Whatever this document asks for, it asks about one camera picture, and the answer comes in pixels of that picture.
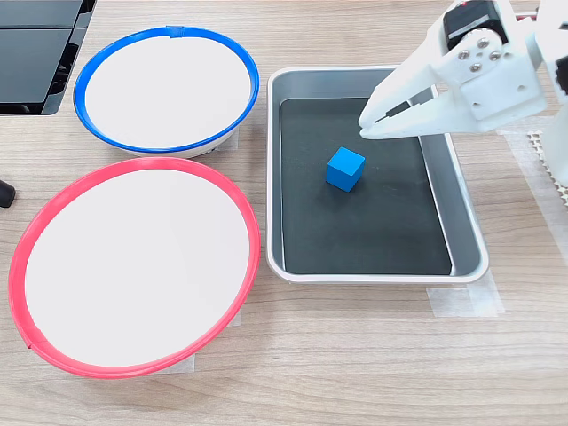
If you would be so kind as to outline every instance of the wooden table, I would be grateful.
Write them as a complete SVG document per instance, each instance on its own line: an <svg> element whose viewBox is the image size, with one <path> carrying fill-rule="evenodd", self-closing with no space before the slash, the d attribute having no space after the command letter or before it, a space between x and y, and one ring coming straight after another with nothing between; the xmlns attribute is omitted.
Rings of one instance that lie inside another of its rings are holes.
<svg viewBox="0 0 568 426"><path fill-rule="evenodd" d="M0 178L19 190L13 207L0 211L0 424L568 425L568 269L494 133L454 142L506 308L498 318L436 319L424 288L289 285L263 260L242 326L199 352L194 373L75 377L28 350L12 323L8 270L30 220L66 185L129 158L95 139L73 109L76 75L99 49L168 24L211 28L250 51L262 90L239 150L199 161L233 179L262 224L269 75L291 66L399 63L448 4L100 0L60 112L0 117Z"/></svg>

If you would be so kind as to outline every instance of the tape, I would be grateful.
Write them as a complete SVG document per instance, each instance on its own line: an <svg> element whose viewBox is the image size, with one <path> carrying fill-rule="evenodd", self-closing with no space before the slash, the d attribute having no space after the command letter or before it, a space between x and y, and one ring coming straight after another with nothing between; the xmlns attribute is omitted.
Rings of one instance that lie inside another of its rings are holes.
<svg viewBox="0 0 568 426"><path fill-rule="evenodd" d="M236 151L239 149L239 128L225 142L215 148L213 151Z"/></svg>
<svg viewBox="0 0 568 426"><path fill-rule="evenodd" d="M237 314L234 316L233 320L229 323L228 327L238 327L241 324L242 324L242 315L241 311L238 311ZM196 355L197 354L194 354L191 357L184 359L183 361L179 361L177 364L174 364L173 366L164 368L163 370L160 371L156 371L155 373L152 373L152 375L176 375L180 373L193 373L195 371Z"/></svg>
<svg viewBox="0 0 568 426"><path fill-rule="evenodd" d="M541 131L553 117L529 117L498 131L509 144L548 229L568 264L568 190L550 174L544 160Z"/></svg>
<svg viewBox="0 0 568 426"><path fill-rule="evenodd" d="M505 312L491 271L465 288L428 288L426 293L436 318L486 318Z"/></svg>

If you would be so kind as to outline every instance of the screw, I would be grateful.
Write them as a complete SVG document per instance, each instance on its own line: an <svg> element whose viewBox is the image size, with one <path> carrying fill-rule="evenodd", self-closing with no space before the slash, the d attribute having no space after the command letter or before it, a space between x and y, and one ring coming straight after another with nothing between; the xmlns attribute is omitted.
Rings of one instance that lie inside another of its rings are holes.
<svg viewBox="0 0 568 426"><path fill-rule="evenodd" d="M489 54L489 60L497 60L501 57L501 52L500 51L492 51Z"/></svg>
<svg viewBox="0 0 568 426"><path fill-rule="evenodd" d="M487 47L489 45L489 40L487 40L485 37L480 38L479 40L477 40L477 47L479 49L484 49L485 47Z"/></svg>
<svg viewBox="0 0 568 426"><path fill-rule="evenodd" d="M461 51L461 52L458 54L458 58L459 58L460 60L465 60L465 59L469 58L469 51Z"/></svg>

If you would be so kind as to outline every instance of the white robotic arm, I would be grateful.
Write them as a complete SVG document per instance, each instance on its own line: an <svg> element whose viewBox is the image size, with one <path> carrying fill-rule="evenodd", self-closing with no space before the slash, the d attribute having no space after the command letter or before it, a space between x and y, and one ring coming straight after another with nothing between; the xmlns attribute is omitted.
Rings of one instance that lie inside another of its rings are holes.
<svg viewBox="0 0 568 426"><path fill-rule="evenodd" d="M568 184L568 2L542 0L536 22L517 20L509 0L455 1L422 45L375 88L359 118L363 138L485 132L547 107L544 62L564 104L542 143L556 179ZM448 91L389 116L436 83Z"/></svg>

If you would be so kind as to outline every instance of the blue cube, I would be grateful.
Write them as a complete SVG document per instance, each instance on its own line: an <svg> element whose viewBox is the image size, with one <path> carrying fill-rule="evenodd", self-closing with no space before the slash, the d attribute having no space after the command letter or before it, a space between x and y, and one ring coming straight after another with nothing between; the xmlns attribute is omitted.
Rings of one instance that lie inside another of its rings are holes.
<svg viewBox="0 0 568 426"><path fill-rule="evenodd" d="M348 193L361 178L363 167L363 155L341 147L327 164L326 181Z"/></svg>

